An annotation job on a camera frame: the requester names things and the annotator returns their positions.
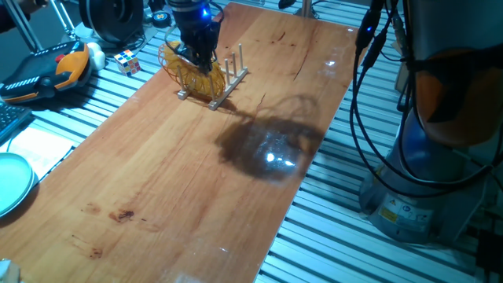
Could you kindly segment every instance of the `yellow wire sculpture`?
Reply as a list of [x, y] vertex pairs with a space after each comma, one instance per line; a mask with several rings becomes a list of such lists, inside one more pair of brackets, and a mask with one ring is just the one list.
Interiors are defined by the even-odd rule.
[[[180, 42], [169, 42], [176, 49]], [[159, 47], [159, 63], [163, 69], [183, 90], [188, 90], [190, 93], [201, 94], [205, 97], [218, 99], [223, 95], [226, 88], [226, 80], [220, 66], [217, 62], [213, 62], [213, 68], [208, 75], [204, 75], [197, 69], [196, 66], [181, 59], [175, 54], [171, 48], [165, 43]], [[213, 90], [215, 97], [211, 97], [210, 79], [213, 82]]]

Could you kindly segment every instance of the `warning label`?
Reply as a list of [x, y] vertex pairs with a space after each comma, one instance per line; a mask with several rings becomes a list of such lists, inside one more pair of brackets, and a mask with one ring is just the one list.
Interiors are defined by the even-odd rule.
[[385, 207], [382, 207], [380, 209], [380, 215], [393, 223], [396, 223], [396, 219], [398, 218], [398, 215], [396, 213], [391, 212]]
[[400, 227], [424, 231], [428, 227], [433, 210], [416, 208], [396, 197], [387, 195], [379, 214]]

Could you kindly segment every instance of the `wooden tabletop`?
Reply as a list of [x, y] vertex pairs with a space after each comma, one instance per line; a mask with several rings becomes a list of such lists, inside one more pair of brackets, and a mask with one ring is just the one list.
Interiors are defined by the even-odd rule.
[[28, 283], [252, 282], [351, 81], [356, 29], [231, 3], [221, 108], [161, 69], [0, 220]]

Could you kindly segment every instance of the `rubik's cube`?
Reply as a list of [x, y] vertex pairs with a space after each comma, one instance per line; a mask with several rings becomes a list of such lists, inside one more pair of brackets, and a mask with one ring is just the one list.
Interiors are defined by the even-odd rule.
[[138, 58], [131, 51], [125, 50], [114, 56], [119, 70], [127, 76], [132, 76], [141, 70]]

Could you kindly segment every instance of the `teal plate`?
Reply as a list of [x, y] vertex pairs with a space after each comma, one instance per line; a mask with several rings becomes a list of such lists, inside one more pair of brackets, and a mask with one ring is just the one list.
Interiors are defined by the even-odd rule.
[[0, 153], [0, 217], [12, 211], [30, 192], [35, 173], [15, 153]]

